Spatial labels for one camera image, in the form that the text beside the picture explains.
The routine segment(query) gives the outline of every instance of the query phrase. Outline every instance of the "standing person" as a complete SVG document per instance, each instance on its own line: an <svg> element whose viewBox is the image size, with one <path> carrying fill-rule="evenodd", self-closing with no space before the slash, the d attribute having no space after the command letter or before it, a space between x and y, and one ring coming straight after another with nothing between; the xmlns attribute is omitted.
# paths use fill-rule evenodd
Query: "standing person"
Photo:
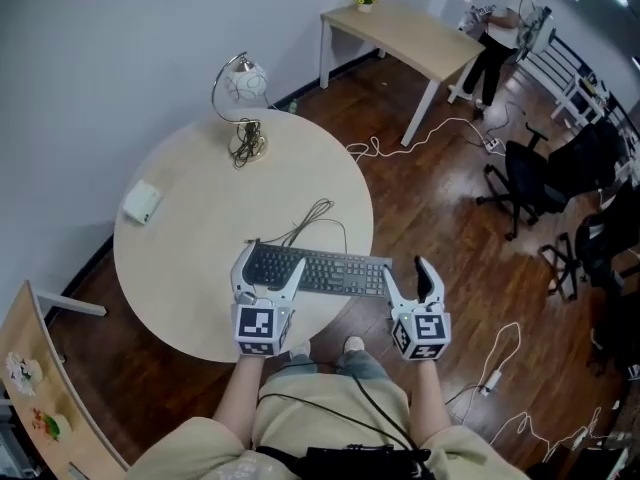
<svg viewBox="0 0 640 480"><path fill-rule="evenodd" d="M482 99L476 100L476 108L483 112L493 104L498 89L500 70L517 51L518 30L523 21L535 10L535 0L509 0L506 9L483 16L487 30L480 37L485 50L478 56L469 76L458 94L467 101L473 100L473 91L484 72Z"/></svg>
<svg viewBox="0 0 640 480"><path fill-rule="evenodd" d="M291 361L262 389L264 358L240 357L213 419L182 424L133 465L127 480L526 480L471 430L451 425L433 361L412 363L409 407L362 339L346 341L336 375L317 373L310 352L309 342L292 349ZM368 447L410 449L412 443L430 451L416 452L428 456L424 463L411 463L421 476L407 475L395 463L362 474L365 466L372 468ZM356 445L352 452L345 450L350 445ZM345 450L338 452L344 459L331 461L327 457L335 455L326 453L305 465L309 448ZM353 452L364 462L354 464Z"/></svg>

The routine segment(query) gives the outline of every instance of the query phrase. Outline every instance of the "forearm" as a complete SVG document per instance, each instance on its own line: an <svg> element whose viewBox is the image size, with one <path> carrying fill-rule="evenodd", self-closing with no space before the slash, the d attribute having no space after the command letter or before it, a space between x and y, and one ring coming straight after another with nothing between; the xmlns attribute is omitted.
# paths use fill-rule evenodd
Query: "forearm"
<svg viewBox="0 0 640 480"><path fill-rule="evenodd" d="M512 29L516 28L517 24L513 23L513 19L510 17L499 17L499 16L487 16L487 23L491 23L493 25L497 25L501 28Z"/></svg>
<svg viewBox="0 0 640 480"><path fill-rule="evenodd" d="M263 366L261 357L240 357L213 415L213 419L235 434L245 448L251 443Z"/></svg>
<svg viewBox="0 0 640 480"><path fill-rule="evenodd" d="M416 363L411 391L410 435L418 445L451 426L433 361Z"/></svg>

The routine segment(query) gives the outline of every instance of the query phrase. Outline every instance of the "black pants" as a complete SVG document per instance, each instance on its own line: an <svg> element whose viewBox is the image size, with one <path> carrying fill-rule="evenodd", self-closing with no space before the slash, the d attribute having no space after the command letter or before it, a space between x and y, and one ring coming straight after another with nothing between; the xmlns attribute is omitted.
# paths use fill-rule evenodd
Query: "black pants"
<svg viewBox="0 0 640 480"><path fill-rule="evenodd" d="M484 88L482 89L482 103L491 106L493 98L498 90L498 81L500 80L500 68L511 55L515 53L515 49L507 48L493 39L486 32L480 38L480 44L485 50L478 56L476 63L471 68L469 76L462 86L464 92L472 94L476 88L480 75L484 71Z"/></svg>

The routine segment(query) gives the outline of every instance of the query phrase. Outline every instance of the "black keyboard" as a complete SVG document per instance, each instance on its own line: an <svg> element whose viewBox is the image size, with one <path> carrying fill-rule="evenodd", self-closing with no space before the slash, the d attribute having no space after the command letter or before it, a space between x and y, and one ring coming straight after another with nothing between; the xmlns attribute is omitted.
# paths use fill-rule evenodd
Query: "black keyboard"
<svg viewBox="0 0 640 480"><path fill-rule="evenodd" d="M258 243L242 275L249 284L264 285L278 290L287 283L301 258L306 258L307 264L298 286L299 290L335 295L385 296L382 269L385 265L391 269L390 258Z"/></svg>

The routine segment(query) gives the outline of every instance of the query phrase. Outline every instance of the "person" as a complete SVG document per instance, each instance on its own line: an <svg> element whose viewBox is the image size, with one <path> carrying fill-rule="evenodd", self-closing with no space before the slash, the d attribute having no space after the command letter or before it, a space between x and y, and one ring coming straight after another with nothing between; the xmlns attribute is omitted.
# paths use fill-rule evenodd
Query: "person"
<svg viewBox="0 0 640 480"><path fill-rule="evenodd" d="M535 10L535 0L508 0L506 9L482 17L487 30L479 41L485 50L478 56L458 96L473 100L473 91L484 72L482 99L476 100L476 108L484 113L493 104L498 89L502 66L517 51L518 31L524 20Z"/></svg>
<svg viewBox="0 0 640 480"><path fill-rule="evenodd" d="M452 426L433 361L412 363L409 407L405 392L364 350L362 339L346 341L336 374L317 373L317 365L309 359L310 350L309 342L292 349L290 362L262 389L264 359L242 356L213 419L192 418L183 423L144 453L128 471L127 479L289 480L299 477L274 455L300 458L309 447L344 449L352 444L392 444L400 449L391 437L400 443L406 441L374 409L352 375L412 441L431 451L425 463L431 478L527 478L471 430ZM339 473L332 476L344 478Z"/></svg>

